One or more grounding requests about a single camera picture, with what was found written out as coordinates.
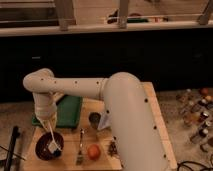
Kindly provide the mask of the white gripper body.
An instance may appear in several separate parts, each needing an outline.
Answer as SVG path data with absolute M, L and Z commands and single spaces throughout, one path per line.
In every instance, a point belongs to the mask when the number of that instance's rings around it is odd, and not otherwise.
M 47 132 L 50 132 L 56 128 L 57 116 L 51 116 L 49 119 L 40 119 L 40 123 Z

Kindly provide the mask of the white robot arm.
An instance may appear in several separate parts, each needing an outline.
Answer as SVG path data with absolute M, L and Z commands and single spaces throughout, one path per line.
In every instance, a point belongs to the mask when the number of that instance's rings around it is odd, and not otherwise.
M 118 72 L 108 78 L 56 78 L 43 68 L 26 75 L 23 86 L 33 94 L 35 115 L 45 130 L 56 127 L 54 93 L 101 100 L 123 171 L 171 171 L 148 95 L 136 76 Z

